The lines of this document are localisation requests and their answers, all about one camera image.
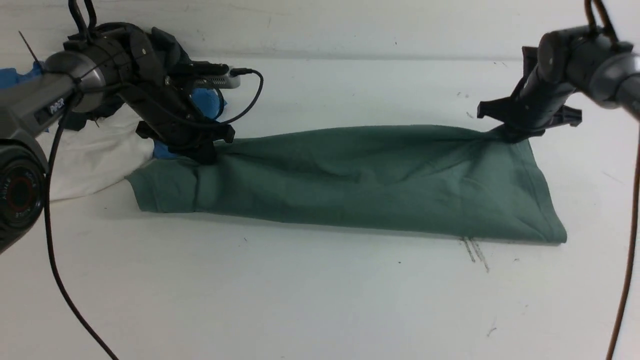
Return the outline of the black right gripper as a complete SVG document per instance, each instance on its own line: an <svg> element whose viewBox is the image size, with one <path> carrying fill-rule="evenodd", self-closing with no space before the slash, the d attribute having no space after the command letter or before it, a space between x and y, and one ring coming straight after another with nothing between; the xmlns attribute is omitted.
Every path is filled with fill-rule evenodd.
<svg viewBox="0 0 640 360"><path fill-rule="evenodd" d="M481 101L477 117L490 117L502 125L502 139L518 144L541 137L553 127L569 96L575 91L589 92L595 76L595 60L586 51L595 45L595 31L589 27L553 30L544 34L535 57L524 49L528 73L510 96Z"/></svg>

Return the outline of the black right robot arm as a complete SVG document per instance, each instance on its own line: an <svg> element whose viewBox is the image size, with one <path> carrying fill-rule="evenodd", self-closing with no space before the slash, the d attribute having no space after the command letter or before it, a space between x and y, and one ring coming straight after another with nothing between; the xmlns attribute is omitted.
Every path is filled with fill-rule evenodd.
<svg viewBox="0 0 640 360"><path fill-rule="evenodd" d="M510 96L482 101L477 117L500 121L503 139L518 143L558 126L582 123L566 105L580 92L602 109L640 117L640 57L633 44L606 37L603 28L553 30L537 47L522 47L523 75Z"/></svg>

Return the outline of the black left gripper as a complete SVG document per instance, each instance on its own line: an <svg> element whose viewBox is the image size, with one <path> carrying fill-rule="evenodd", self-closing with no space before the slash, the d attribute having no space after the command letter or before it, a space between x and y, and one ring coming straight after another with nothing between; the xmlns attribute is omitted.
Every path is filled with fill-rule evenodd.
<svg viewBox="0 0 640 360"><path fill-rule="evenodd" d="M116 95L141 117L139 135L161 141L170 153L211 166L217 161L214 143L230 144L235 130L230 120L208 118L192 101L192 92L199 89L194 87L192 63L203 61L190 58L191 63L166 71L146 31L139 26L105 27L105 41L118 51L113 57Z"/></svg>

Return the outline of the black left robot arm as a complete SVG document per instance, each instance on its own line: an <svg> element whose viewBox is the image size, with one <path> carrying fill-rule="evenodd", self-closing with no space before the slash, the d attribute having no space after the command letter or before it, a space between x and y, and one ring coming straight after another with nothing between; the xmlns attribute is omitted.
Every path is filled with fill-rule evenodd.
<svg viewBox="0 0 640 360"><path fill-rule="evenodd" d="M228 64L190 60L156 27L109 22L69 36L44 61L42 75L1 91L1 250L33 227L47 203L50 162L36 138L54 123L71 114L95 118L125 103L141 117L140 137L210 164L214 141L232 142L234 129L206 117L189 95L238 88L239 76Z"/></svg>

